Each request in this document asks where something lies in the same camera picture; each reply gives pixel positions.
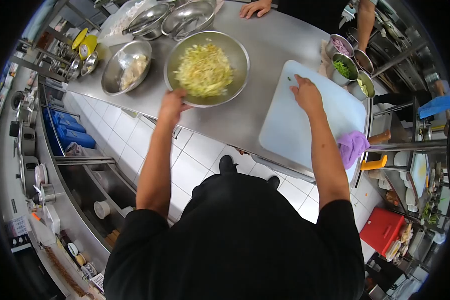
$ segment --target hand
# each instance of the hand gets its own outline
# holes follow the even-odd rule
[[[318,91],[315,84],[308,78],[302,78],[295,74],[298,87],[291,86],[290,90],[295,95],[295,101],[306,112],[308,117],[315,116],[324,112],[322,103],[322,95]]]
[[[175,126],[180,121],[180,113],[192,108],[192,106],[182,102],[182,98],[186,95],[187,91],[181,88],[166,91],[162,99],[162,107],[158,113],[158,121]]]
[[[245,17],[250,19],[254,12],[259,11],[257,16],[260,18],[264,14],[268,13],[272,7],[272,0],[259,0],[252,3],[248,3],[242,6],[240,9],[240,18]]]

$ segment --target blue cloth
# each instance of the blue cloth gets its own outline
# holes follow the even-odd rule
[[[418,108],[420,119],[430,117],[439,112],[450,109],[450,95],[438,96]]]

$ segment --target red box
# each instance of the red box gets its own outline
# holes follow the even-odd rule
[[[404,216],[375,207],[362,231],[360,231],[360,238],[378,253],[385,256],[391,243],[398,239],[400,228],[405,224]]]

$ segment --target person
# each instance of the person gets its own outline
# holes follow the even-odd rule
[[[338,33],[338,25],[342,11],[350,0],[280,0],[278,11],[290,15],[327,33]],[[358,49],[365,52],[369,43],[370,34],[375,24],[375,5],[378,0],[360,0],[358,6]],[[240,9],[240,18],[250,19],[257,12],[260,18],[270,11],[272,0],[258,0],[244,4]]]
[[[108,300],[360,297],[365,266],[347,175],[317,87],[295,77],[299,85],[290,89],[311,127],[316,224],[300,217],[276,180],[240,174],[225,155],[220,174],[193,189],[169,227],[172,130],[189,106],[184,90],[166,92],[138,180],[137,209],[127,214],[106,265]]]

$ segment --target white cutting board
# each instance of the white cutting board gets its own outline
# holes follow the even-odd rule
[[[365,106],[344,88],[316,71],[294,60],[284,64],[258,140],[266,150],[312,169],[309,118],[289,88],[298,86],[295,74],[309,78],[317,86],[335,140],[354,130],[364,131]],[[353,179],[355,165],[356,161],[353,167],[346,170],[348,182]]]

